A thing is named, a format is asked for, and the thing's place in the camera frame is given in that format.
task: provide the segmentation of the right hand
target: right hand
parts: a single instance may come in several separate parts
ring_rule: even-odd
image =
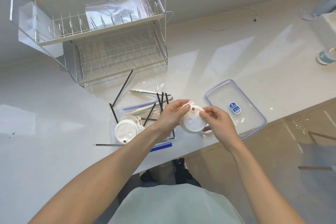
[[[204,128],[204,132],[212,130],[215,137],[220,141],[224,148],[229,152],[242,145],[235,126],[229,114],[216,106],[204,107],[204,112],[200,111],[200,117],[205,120],[209,126]]]

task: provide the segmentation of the clear glass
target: clear glass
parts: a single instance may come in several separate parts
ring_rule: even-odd
[[[233,80],[221,82],[211,88],[204,98],[210,105],[217,106],[230,115],[241,140],[251,137],[266,124],[266,118]],[[241,109],[240,113],[235,114],[229,108],[232,102]]]

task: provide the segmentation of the two-tier dish rack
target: two-tier dish rack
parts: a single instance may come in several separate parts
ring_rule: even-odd
[[[80,85],[168,63],[166,0],[11,0],[11,21]]]

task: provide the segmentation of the black shoe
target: black shoe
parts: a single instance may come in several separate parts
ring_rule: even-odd
[[[157,180],[154,179],[153,175],[149,170],[147,170],[140,176],[140,180],[142,182],[158,182]]]
[[[186,166],[186,163],[184,162],[184,158],[183,157],[181,157],[179,159],[173,159],[172,162],[173,162],[173,165],[175,167],[175,170],[178,169],[178,168],[185,168],[185,169],[187,169],[187,166]]]

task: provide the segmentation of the kitchen counter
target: kitchen counter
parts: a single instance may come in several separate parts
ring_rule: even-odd
[[[239,10],[170,25],[168,66],[134,72],[126,88],[155,90],[165,83],[174,99],[205,106],[207,90],[233,79],[268,122],[334,98],[335,65],[315,61],[324,47],[299,18],[301,8],[318,2],[255,5],[256,22],[254,12]],[[107,101],[126,76],[84,89],[47,56],[0,68],[1,223],[28,222],[75,175],[118,149],[93,144],[110,143]],[[117,107],[134,101],[139,97],[125,90]],[[151,152],[136,173],[217,142],[181,128],[176,137],[173,147]]]

